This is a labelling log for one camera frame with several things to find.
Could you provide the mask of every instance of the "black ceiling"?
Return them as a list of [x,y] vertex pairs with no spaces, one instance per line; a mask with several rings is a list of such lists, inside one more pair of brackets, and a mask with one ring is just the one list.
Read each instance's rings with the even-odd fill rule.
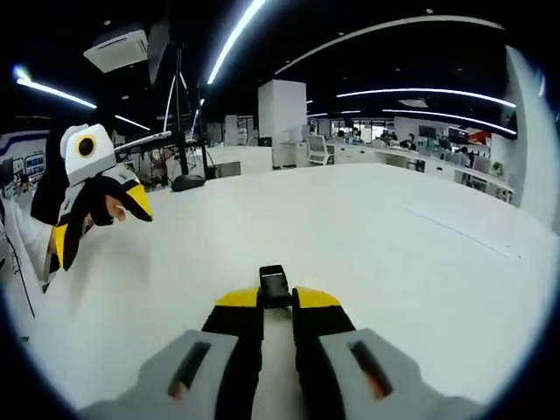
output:
[[[197,81],[204,86],[225,39],[250,0],[167,3],[173,9],[177,34],[185,40],[184,75],[191,87]],[[215,83],[203,87],[203,116],[218,121],[225,114],[253,115],[258,87],[287,62],[341,33],[426,16],[429,8],[434,15],[483,18],[504,25],[507,31],[451,22],[401,25],[334,45],[276,77],[307,83],[308,99],[314,100],[310,113],[336,115],[359,109],[361,116],[380,116],[383,108],[405,108],[398,99],[423,98],[429,105],[426,110],[432,112],[499,123],[500,105],[448,94],[378,94],[344,99],[336,95],[379,88],[448,88],[503,98],[507,85],[504,45],[510,44],[541,59],[548,70],[549,95],[552,99],[559,96],[557,66],[545,55],[552,53],[545,38],[554,27],[550,14],[536,6],[514,10],[516,6],[506,2],[445,3],[403,6],[395,2],[365,5],[359,0],[269,0],[237,40]],[[121,25],[140,23],[149,33],[151,25],[171,6],[154,0],[15,4],[10,27],[3,28],[3,39],[10,40],[2,90],[10,106],[4,107],[3,125],[15,115],[76,115],[79,119],[91,113],[77,104],[16,85],[11,68],[22,64],[37,82],[160,130],[162,123],[156,117],[165,112],[174,70],[171,48],[164,56],[155,86],[149,83],[147,63],[103,74],[82,54],[96,37]],[[126,100],[122,99],[125,95],[129,97]],[[126,122],[116,123],[124,133],[142,131]]]

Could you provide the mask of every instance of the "white desk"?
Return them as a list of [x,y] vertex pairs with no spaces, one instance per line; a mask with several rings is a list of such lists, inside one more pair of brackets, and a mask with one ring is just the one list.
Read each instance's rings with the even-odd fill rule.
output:
[[[516,373],[555,296],[555,234],[502,201],[385,164],[217,179],[150,202],[152,223],[93,229],[45,295],[30,347],[76,407],[132,388],[146,360],[201,328],[216,299],[256,285],[264,265],[332,293],[435,389],[481,403]],[[301,404],[291,325],[272,323],[282,333],[265,323],[254,418],[302,418],[286,413]]]
[[417,151],[410,151],[397,148],[377,148],[366,145],[354,144],[340,144],[334,145],[334,163],[350,164],[350,163],[388,163],[389,159],[401,158],[401,166],[406,167],[409,161],[423,161],[425,162],[424,173],[441,179],[447,179],[452,182],[460,183],[463,174],[474,176],[478,179],[485,180],[488,184],[495,188],[500,188],[513,194],[514,190],[503,179],[497,178],[493,175],[475,171],[471,168],[465,168],[458,164],[445,162],[444,160],[437,159],[431,156],[425,156]]

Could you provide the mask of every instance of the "white column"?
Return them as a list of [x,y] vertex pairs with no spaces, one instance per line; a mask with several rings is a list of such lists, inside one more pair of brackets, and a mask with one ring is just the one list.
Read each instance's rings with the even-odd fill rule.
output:
[[226,115],[224,120],[224,145],[236,146],[238,134],[237,115]]
[[318,120],[317,134],[320,134],[321,136],[325,136],[325,138],[329,138],[331,136],[331,120],[327,120],[327,119]]
[[540,80],[523,55],[510,46],[507,73],[517,105],[518,132],[510,158],[513,204],[553,228],[560,180],[553,116],[544,96],[539,96]]
[[302,128],[307,124],[306,102],[304,83],[271,80],[259,88],[259,131],[261,137],[272,137],[274,166],[295,164],[284,162],[280,144],[302,140]]

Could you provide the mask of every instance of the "white wall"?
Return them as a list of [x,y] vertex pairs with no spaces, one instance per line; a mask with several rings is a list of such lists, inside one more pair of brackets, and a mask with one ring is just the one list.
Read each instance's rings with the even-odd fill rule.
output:
[[[19,131],[0,136],[0,162],[7,158],[14,159],[14,173],[27,173],[30,181],[35,183],[42,176],[46,168],[45,146],[48,130]],[[29,166],[27,162],[37,162],[43,159],[42,164]]]
[[511,168],[511,154],[516,140],[509,140],[504,136],[492,133],[490,139],[490,159],[492,163],[500,162],[504,166],[504,171],[507,174],[512,170]]
[[447,122],[439,121],[428,121],[428,120],[417,120],[415,118],[406,118],[403,116],[395,117],[395,134],[399,142],[409,138],[409,133],[414,134],[414,137],[418,139],[418,127],[423,125],[424,127],[433,127],[436,129],[438,135],[444,134],[450,127]]
[[[540,81],[522,54],[507,47],[507,73],[517,105],[517,140],[512,149],[514,205],[553,228],[557,220],[558,138]],[[554,226],[558,232],[560,226]]]
[[239,136],[237,128],[237,115],[226,115],[224,121],[224,144],[226,146],[236,146]]

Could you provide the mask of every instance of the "metal pole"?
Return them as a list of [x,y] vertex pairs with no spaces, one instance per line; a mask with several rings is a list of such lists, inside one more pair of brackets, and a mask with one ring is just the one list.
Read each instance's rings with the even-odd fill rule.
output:
[[204,165],[204,178],[208,179],[208,161],[207,161],[207,147],[206,140],[204,139],[204,130],[202,129],[202,105],[200,103],[200,82],[196,84],[197,91],[197,104],[199,105],[199,136],[200,148],[202,149],[202,164]]
[[164,131],[167,131],[167,118],[169,118],[169,106],[172,104],[172,96],[173,96],[173,86],[175,85],[175,76],[173,76],[173,80],[171,81],[171,87],[169,89],[169,98],[167,98],[167,108],[165,109],[165,120],[164,120]]
[[175,119],[177,122],[177,139],[176,145],[178,147],[178,158],[179,162],[181,163],[181,172],[183,175],[188,175],[189,168],[186,164],[186,151],[185,151],[185,133],[181,127],[181,106],[179,104],[179,92],[180,92],[180,83],[179,77],[181,77],[181,46],[176,45],[177,47],[177,65],[175,66],[175,104],[176,104],[176,111],[175,111]]

